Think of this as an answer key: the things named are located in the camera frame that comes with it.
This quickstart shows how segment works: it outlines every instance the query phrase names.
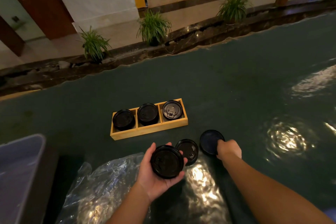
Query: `three-compartment wooden organizer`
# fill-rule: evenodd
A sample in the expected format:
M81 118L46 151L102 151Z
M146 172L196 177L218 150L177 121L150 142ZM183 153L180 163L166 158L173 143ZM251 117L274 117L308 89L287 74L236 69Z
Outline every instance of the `three-compartment wooden organizer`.
M163 116L162 107L163 107L164 103L166 103L166 101L165 101L165 102L155 104L159 109L160 118L159 118L158 122L156 124L153 124L153 125L144 126L140 122L138 122L137 112L138 112L139 107L137 107L137 108L130 109L130 111L134 114L134 117L135 117L135 126L131 129L120 131L113 126L113 122L112 122L110 136L114 140L120 140L120 139L124 139L124 138L128 138L128 137L140 136L140 135L144 135L144 134L148 134L148 133L158 132L158 131L161 131L161 130L166 130L166 129L170 129L170 128L177 128L177 127L182 127L182 126L188 125L188 117L187 117L186 110L184 108L182 99L181 98L175 99L175 101L177 101L181 104L182 110L183 110L183 113L182 113L182 115L179 119L167 120Z

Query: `green plant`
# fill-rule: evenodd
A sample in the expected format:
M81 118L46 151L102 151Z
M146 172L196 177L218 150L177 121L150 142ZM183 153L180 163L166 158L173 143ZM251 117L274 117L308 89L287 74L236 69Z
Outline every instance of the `green plant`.
M145 13L145 17L138 20L140 27L136 34L141 35L142 40L150 44L153 40L161 42L166 37L167 32L171 30L171 23L162 18L160 13L153 14L151 10Z
M92 30L91 27L88 32L84 32L82 30L82 33L80 34L84 39L83 48L85 58L88 58L88 55L90 55L93 60L102 60L104 58L103 51L105 53L108 53L107 47L112 48L111 45L109 45L108 43L109 39L104 39L101 35L97 33L97 31Z
M220 6L217 16L227 22L239 22L246 17L246 6L249 0L225 0Z

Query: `forearm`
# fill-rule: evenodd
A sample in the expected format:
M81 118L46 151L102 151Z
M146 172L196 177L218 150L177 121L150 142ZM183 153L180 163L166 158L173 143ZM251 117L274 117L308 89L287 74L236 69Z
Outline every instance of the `forearm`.
M106 224L141 224L146 217L150 204L148 195L136 182Z
M333 223L308 200L236 155L228 154L223 164L260 224Z

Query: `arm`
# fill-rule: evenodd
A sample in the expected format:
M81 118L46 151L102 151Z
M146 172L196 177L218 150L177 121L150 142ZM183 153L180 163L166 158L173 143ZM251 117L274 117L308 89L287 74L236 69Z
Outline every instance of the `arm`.
M308 200L246 164L234 140L219 140L217 151L260 224L334 223Z
M140 164L136 183L106 224L142 223L146 217L150 204L171 186L182 180L184 171L181 171L176 178L170 180L161 179L154 174L150 160L155 149L156 146L155 143L153 143L146 151Z

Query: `black lid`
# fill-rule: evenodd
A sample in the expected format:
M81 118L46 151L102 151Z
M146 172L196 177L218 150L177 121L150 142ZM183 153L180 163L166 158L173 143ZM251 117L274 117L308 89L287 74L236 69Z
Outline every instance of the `black lid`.
M163 116L167 120L176 120L182 115L182 106L175 100L167 101L162 107Z
M113 116L112 122L119 130L131 129L135 125L134 114L128 109L120 110Z
M173 146L161 145L156 148L150 159L155 174L163 179L172 179L179 175L184 166L181 153Z
M218 140L225 141L224 137L217 130L204 131L199 139L201 150L210 155L217 155L217 142Z
M138 120L144 126L156 124L159 120L158 107L151 103L143 104L138 109Z
M196 162L198 157L197 143L190 139L183 139L176 144L175 148L183 152L183 158L187 158L188 162L186 166L190 166Z

